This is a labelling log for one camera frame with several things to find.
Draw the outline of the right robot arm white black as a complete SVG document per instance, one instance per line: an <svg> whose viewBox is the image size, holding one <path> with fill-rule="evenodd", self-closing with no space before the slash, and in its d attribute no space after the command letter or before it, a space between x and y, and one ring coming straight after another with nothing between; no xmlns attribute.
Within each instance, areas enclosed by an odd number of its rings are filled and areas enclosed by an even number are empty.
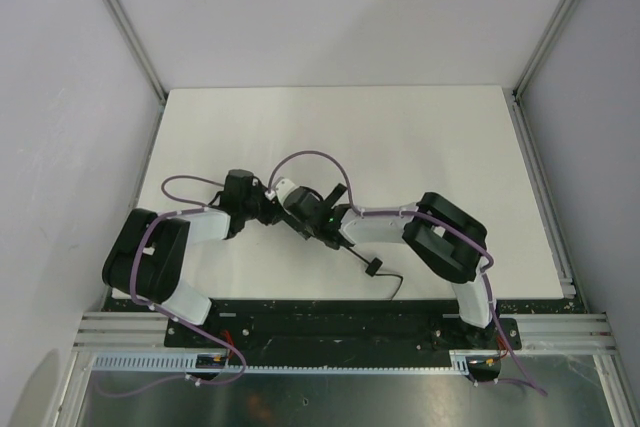
<svg viewBox="0 0 640 427"><path fill-rule="evenodd" d="M486 277L494 259L487 250L487 230L445 197L428 192L414 204L376 209L339 204L347 192L342 184L324 199L284 178L274 191L301 235L334 250L369 243L405 245L451 284L462 323L482 330L494 323L496 301Z"/></svg>

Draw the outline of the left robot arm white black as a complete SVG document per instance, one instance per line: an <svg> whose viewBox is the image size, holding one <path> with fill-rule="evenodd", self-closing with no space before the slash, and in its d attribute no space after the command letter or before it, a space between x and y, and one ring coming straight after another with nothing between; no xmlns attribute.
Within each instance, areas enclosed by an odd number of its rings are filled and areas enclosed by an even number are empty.
<svg viewBox="0 0 640 427"><path fill-rule="evenodd" d="M207 203L166 196L187 209L133 209L111 248L102 280L132 301L201 326L212 301L182 278L190 247L234 238L249 221L274 225L285 217L275 195L250 171L233 169Z"/></svg>

